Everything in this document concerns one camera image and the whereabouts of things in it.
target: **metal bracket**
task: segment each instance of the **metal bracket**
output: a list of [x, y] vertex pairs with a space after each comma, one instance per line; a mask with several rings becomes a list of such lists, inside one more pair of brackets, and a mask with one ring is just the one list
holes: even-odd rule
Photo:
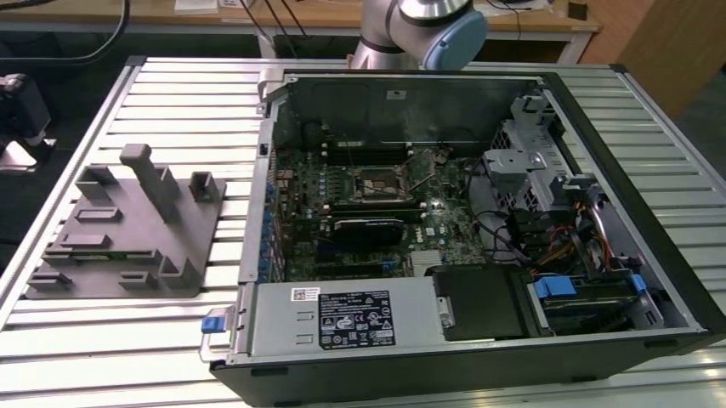
[[285, 86], [285, 70], [279, 68], [269, 68], [261, 71], [261, 79], [258, 80], [258, 96], [261, 102], [269, 102], [269, 96]]

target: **slotted aluminum surface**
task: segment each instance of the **slotted aluminum surface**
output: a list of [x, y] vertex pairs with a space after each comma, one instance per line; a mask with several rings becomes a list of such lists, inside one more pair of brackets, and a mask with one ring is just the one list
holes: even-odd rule
[[[67, 217], [81, 195], [75, 187], [69, 188], [49, 225], [27, 237], [41, 238], [19, 268], [17, 296], [5, 305], [11, 313], [0, 332], [3, 407], [246, 406], [209, 374], [197, 349], [201, 317], [233, 303], [237, 294], [259, 127], [257, 79], [269, 67], [345, 68], [345, 63], [149, 59], [141, 68], [127, 69], [129, 78], [115, 87], [118, 96], [110, 98], [98, 126], [87, 134], [85, 163], [109, 164], [118, 177], [130, 176], [118, 161], [121, 148], [126, 143], [149, 143], [155, 148], [153, 159], [171, 164], [177, 177], [211, 170], [227, 180], [205, 291], [195, 299], [179, 300], [15, 302], [39, 263], [43, 243], [53, 240], [58, 220]], [[648, 97], [634, 92], [637, 85], [628, 76], [608, 66], [489, 64], [469, 69], [560, 73], [724, 308], [726, 197], [721, 181]], [[566, 140], [586, 168], [570, 135]], [[213, 337], [214, 347], [225, 348], [227, 342], [225, 335]], [[661, 358], [600, 382], [335, 406], [724, 406], [725, 346], [721, 343], [686, 356]]]

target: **warning label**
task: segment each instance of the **warning label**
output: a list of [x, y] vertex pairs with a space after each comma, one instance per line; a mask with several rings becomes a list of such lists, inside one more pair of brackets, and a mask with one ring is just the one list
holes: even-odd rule
[[397, 344], [389, 291], [322, 293], [318, 308], [323, 350]]

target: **wooden desk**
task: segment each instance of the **wooden desk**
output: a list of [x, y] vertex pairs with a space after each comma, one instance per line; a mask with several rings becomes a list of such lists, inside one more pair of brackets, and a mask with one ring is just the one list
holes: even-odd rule
[[[175, 15], [175, 0], [133, 0], [133, 18], [129, 32], [255, 34], [253, 21], [243, 9], [221, 8], [218, 14]], [[361, 26], [361, 4], [357, 0], [287, 0], [309, 34], [322, 36], [358, 36]], [[289, 32], [299, 34], [295, 22], [282, 0], [270, 0]], [[490, 33], [496, 40], [534, 40], [565, 42], [562, 63], [577, 63], [594, 32], [601, 29], [594, 20], [580, 21], [564, 17], [566, 0], [556, 0], [556, 9], [521, 12], [522, 32], [518, 32], [514, 14], [489, 17]], [[23, 8], [0, 13], [0, 30], [5, 31], [113, 31], [119, 18], [122, 0], [57, 0], [41, 7]], [[267, 4], [257, 0], [251, 12], [263, 30], [278, 36], [277, 26]], [[275, 52], [261, 41], [265, 58]]]

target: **sticker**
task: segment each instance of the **sticker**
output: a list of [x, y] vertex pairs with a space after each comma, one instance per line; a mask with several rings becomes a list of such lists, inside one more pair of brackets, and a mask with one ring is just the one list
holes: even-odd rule
[[388, 100], [405, 100], [406, 99], [406, 91], [389, 91], [386, 93], [386, 99]]
[[307, 300], [318, 300], [321, 295], [319, 287], [294, 287], [291, 292], [291, 301], [301, 302]]
[[323, 293], [318, 300], [323, 350], [397, 345], [389, 291]]

